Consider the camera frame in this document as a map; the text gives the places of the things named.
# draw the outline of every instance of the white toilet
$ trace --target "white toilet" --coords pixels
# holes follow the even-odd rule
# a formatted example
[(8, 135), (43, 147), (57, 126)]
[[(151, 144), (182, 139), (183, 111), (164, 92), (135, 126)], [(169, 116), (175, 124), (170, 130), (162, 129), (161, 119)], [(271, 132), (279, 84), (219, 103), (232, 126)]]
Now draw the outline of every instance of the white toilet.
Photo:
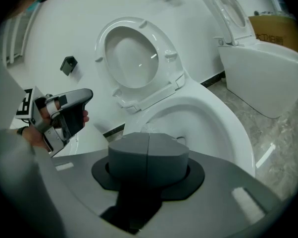
[(250, 140), (234, 113), (193, 81), (168, 37), (149, 21), (124, 17), (106, 25), (96, 67), (130, 115), (124, 135), (169, 134), (191, 150), (231, 161), (254, 176)]
[(90, 153), (106, 149), (107, 147), (108, 141), (106, 138), (93, 124), (87, 122), (85, 127), (73, 136), (70, 142), (54, 157)]
[(237, 0), (203, 0), (223, 36), (216, 37), (227, 88), (261, 114), (277, 118), (298, 99), (298, 53), (256, 39)]

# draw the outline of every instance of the floor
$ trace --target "floor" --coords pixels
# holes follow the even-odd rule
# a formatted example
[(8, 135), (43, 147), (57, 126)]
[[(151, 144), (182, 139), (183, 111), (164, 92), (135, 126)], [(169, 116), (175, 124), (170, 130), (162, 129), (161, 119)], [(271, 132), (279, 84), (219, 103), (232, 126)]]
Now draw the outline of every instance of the floor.
[[(247, 131), (256, 162), (256, 178), (282, 200), (293, 195), (298, 187), (298, 100), (281, 117), (270, 119), (228, 91), (225, 79), (208, 89), (235, 113)], [(107, 139), (111, 142), (121, 137), (122, 131)]]

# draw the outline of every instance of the white wall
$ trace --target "white wall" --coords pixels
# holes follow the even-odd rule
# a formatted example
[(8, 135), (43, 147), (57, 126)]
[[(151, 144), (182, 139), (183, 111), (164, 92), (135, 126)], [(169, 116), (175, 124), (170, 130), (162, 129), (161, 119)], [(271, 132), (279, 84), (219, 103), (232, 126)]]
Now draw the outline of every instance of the white wall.
[[(240, 3), (249, 15), (255, 9), (269, 9), (262, 0)], [(223, 70), (213, 41), (213, 36), (220, 34), (219, 28), (202, 0), (47, 1), (36, 17), (26, 48), (30, 77), (43, 93), (91, 88), (94, 98), (87, 109), (92, 123), (103, 133), (123, 124), (126, 114), (104, 90), (94, 48), (101, 29), (123, 16), (145, 18), (164, 31), (194, 80), (203, 82)], [(69, 77), (59, 70), (66, 56), (74, 56), (79, 65)]]
[(19, 60), (16, 61), (14, 64), (10, 64), (7, 70), (20, 87), (25, 89), (35, 86), (34, 80), (29, 74), (29, 70), (26, 67), (24, 61)]

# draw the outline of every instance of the black baseboard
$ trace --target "black baseboard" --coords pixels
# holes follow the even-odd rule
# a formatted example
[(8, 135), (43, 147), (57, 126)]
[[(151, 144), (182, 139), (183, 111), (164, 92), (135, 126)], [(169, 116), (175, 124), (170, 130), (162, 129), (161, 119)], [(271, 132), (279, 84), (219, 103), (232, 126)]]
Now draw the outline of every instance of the black baseboard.
[[(217, 83), (219, 80), (221, 80), (222, 78), (225, 78), (225, 77), (226, 77), (226, 75), (225, 75), (225, 72), (223, 71), (223, 72), (211, 77), (210, 79), (202, 82), (201, 85), (207, 88), (207, 87), (210, 87), (211, 85)], [(124, 124), (120, 125), (117, 128), (114, 128), (114, 129), (110, 130), (109, 132), (104, 133), (103, 136), (104, 137), (112, 136), (112, 135), (124, 130), (124, 127), (125, 127)]]

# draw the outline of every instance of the person's arm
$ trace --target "person's arm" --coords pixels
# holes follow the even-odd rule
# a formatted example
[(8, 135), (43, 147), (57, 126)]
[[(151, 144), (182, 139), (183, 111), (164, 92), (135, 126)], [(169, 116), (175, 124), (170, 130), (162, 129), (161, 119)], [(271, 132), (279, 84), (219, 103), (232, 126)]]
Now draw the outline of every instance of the person's arm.
[[(60, 103), (59, 101), (55, 101), (55, 106), (59, 110), (60, 109)], [(44, 122), (47, 124), (50, 124), (50, 114), (47, 111), (47, 108), (44, 107), (39, 110), (41, 117), (43, 118)], [(83, 126), (85, 126), (85, 123), (89, 121), (88, 112), (86, 110), (83, 111)], [(42, 148), (45, 148), (47, 151), (49, 151), (48, 146), (46, 145), (44, 141), (44, 136), (41, 134), (32, 124), (29, 125), (29, 127), (26, 127), (22, 131), (22, 136), (32, 145), (32, 146), (39, 146)]]

